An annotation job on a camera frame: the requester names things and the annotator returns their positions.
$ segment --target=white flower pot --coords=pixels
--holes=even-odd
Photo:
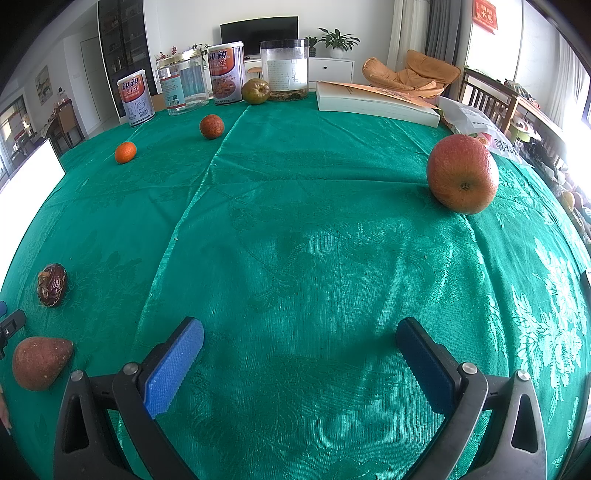
[[[333,58],[333,59],[342,59],[343,55],[345,55],[345,51],[340,47],[336,47],[336,48],[332,47],[329,50],[329,54],[330,54],[331,58]]]

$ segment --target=white door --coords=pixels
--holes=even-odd
[[[101,123],[117,114],[109,80],[105,73],[105,64],[100,52],[99,37],[89,38],[80,42],[82,48],[82,60],[86,70],[88,86],[95,103],[96,112],[99,114]]]

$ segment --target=can lid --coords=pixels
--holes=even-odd
[[[164,67],[168,67],[169,65],[174,65],[175,63],[180,63],[182,61],[186,61],[199,56],[201,56],[201,49],[191,48],[190,50],[186,50],[182,53],[177,53],[176,55],[171,55],[170,57],[166,57],[165,59],[156,60],[156,68],[161,69]]]
[[[234,47],[243,47],[244,43],[241,41],[233,41],[230,43],[222,43],[221,45],[214,45],[213,47],[209,47],[207,50],[208,51],[214,51],[214,50],[221,50],[223,48],[234,48]]]
[[[308,39],[299,40],[267,40],[260,42],[261,50],[269,48],[301,48],[308,46]]]
[[[145,70],[138,70],[137,72],[132,73],[131,75],[127,75],[127,77],[124,77],[121,80],[117,80],[117,85],[119,85],[120,83],[123,83],[123,82],[127,82],[127,80],[135,78],[138,75],[145,75],[145,74],[146,74]]]

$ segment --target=gold lid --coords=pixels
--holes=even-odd
[[[201,56],[201,49],[199,48],[191,48],[191,50],[186,50],[182,53],[177,53],[176,55],[171,55],[170,57],[166,57],[165,59],[156,60],[156,68],[161,69],[164,67],[170,67],[175,63],[180,63],[182,61],[187,61],[194,57]]]

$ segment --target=monitor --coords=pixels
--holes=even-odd
[[[243,20],[220,25],[222,43],[241,41],[244,55],[260,55],[259,42],[295,40],[298,38],[297,17],[270,17]]]

